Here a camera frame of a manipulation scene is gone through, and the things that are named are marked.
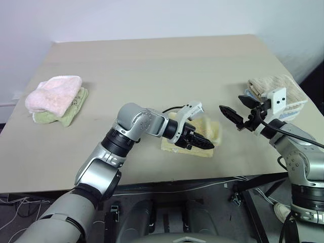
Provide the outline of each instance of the yellow towel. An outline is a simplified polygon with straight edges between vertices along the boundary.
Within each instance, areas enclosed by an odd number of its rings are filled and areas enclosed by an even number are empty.
[[[176,117],[176,113],[170,112],[169,118],[174,119]],[[211,121],[209,117],[206,115],[202,115],[202,117],[197,118],[193,121],[187,122],[196,127],[197,133],[203,135],[205,138],[209,139],[214,145],[219,146],[221,142],[221,129],[220,125],[217,121]],[[180,148],[174,144],[171,144],[167,141],[166,138],[162,138],[161,149],[174,153],[186,153],[192,154],[200,157],[213,157],[214,149],[201,149],[197,147],[192,147],[191,150]]]

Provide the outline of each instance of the white wall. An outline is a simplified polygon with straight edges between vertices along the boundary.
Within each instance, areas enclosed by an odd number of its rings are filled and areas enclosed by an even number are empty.
[[[324,0],[10,0],[0,33],[0,104],[52,42],[251,33],[301,82],[324,58]]]

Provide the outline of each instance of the table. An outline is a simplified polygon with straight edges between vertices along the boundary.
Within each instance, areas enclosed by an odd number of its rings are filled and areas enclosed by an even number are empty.
[[[264,137],[237,131],[220,104],[247,117],[238,95],[249,78],[289,74],[253,35],[53,44],[0,135],[0,192],[64,190],[127,102],[164,110],[199,100],[223,128],[213,158],[160,150],[143,136],[121,169],[121,185],[283,172]],[[89,97],[72,125],[35,124],[24,107],[39,82],[79,75]],[[324,142],[324,117],[311,100],[293,123]]]

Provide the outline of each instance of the beige towel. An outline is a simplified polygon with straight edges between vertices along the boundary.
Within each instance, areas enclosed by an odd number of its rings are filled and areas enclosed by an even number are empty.
[[[287,89],[287,106],[283,114],[300,111],[307,102],[307,95],[290,76],[282,74],[253,78],[248,81],[249,90],[260,101],[262,94],[266,95],[272,90],[283,87]]]
[[[176,113],[170,112],[169,118],[174,119]],[[219,146],[221,143],[221,129],[217,121],[211,121],[206,115],[197,118],[192,121],[187,121],[191,125],[196,127],[197,133],[203,135],[205,138],[209,139],[214,145]],[[201,149],[197,147],[192,147],[191,150],[180,148],[172,143],[169,143],[166,138],[162,138],[161,149],[174,153],[186,153],[191,155],[196,155],[200,157],[213,157],[215,149]]]

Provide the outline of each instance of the cloth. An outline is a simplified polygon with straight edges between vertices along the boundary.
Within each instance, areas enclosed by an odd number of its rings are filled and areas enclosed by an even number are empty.
[[[282,74],[253,78],[248,81],[248,89],[259,101],[261,101],[262,95],[283,87],[287,89],[287,104],[282,113],[299,112],[307,102],[307,95],[290,76]]]
[[[48,124],[58,120],[62,122],[62,125],[64,127],[68,127],[71,124],[73,118],[80,111],[87,96],[88,96],[88,90],[81,87],[76,97],[73,99],[71,105],[69,106],[69,108],[67,109],[67,111],[62,117],[57,117],[53,113],[49,111],[45,111],[45,112],[33,113],[32,118],[34,122],[38,124]]]
[[[251,92],[249,89],[244,90],[244,94],[247,96],[250,96],[251,98],[255,99],[256,101],[259,101]],[[279,119],[284,121],[293,120],[297,115],[299,114],[299,111],[291,111],[291,112],[285,112],[280,114]]]
[[[41,82],[37,89],[31,92],[25,106],[30,113],[49,111],[57,117],[62,117],[75,98],[82,84],[79,76],[56,76]]]
[[[170,112],[169,118],[174,119],[176,113]],[[209,139],[214,145],[219,146],[221,143],[221,129],[217,121],[211,121],[206,115],[192,121],[187,121],[196,127],[196,132]],[[174,153],[186,153],[200,157],[213,157],[214,149],[201,149],[192,147],[191,150],[180,148],[172,143],[169,143],[166,138],[162,138],[161,149]]]

